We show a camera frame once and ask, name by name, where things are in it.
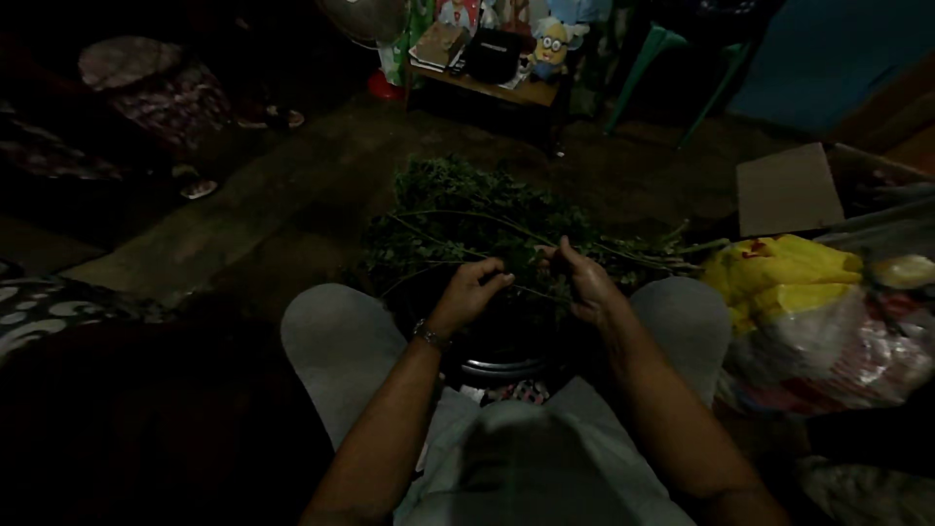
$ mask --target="minion plush toy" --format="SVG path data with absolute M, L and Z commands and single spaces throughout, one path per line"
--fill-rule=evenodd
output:
M 548 81 L 552 75 L 568 73 L 565 59 L 569 50 L 581 47 L 582 36 L 591 29 L 587 24 L 567 25 L 555 17 L 539 21 L 533 36 L 538 40 L 536 50 L 529 55 L 529 64 L 535 77 Z

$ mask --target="bunch of leaves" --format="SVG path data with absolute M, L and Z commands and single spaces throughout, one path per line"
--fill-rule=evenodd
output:
M 557 246 L 567 235 L 629 289 L 690 272 L 696 267 L 683 254 L 708 246 L 684 247 L 684 225 L 651 240 L 601 235 L 563 198 L 516 182 L 502 168 L 481 171 L 455 157 L 410 160 L 396 173 L 396 199 L 396 209 L 376 218 L 364 238 L 367 274 L 381 296 L 432 269 L 497 256 L 516 274 L 503 300 L 533 327 L 557 325 L 572 302 L 564 276 L 539 270 L 537 245 Z

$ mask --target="fan base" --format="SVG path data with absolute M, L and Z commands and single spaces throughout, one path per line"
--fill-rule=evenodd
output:
M 402 100 L 406 96 L 405 88 L 394 86 L 387 81 L 381 69 L 374 71 L 367 79 L 367 88 L 372 94 L 388 100 Z

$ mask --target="black and white patterned cloth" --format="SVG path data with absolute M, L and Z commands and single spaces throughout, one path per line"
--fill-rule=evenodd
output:
M 64 329 L 105 320 L 163 323 L 175 315 L 143 301 L 61 276 L 0 281 L 0 363 L 7 353 Z

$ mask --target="black pot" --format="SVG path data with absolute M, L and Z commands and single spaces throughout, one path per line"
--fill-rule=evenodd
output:
M 438 267 L 397 287 L 386 298 L 396 326 L 406 335 L 428 317 L 454 274 Z M 553 376 L 568 369 L 576 351 L 590 342 L 591 330 L 567 316 L 554 329 L 518 321 L 515 306 L 497 296 L 469 327 L 455 335 L 442 359 L 446 382 L 500 387 L 515 381 Z

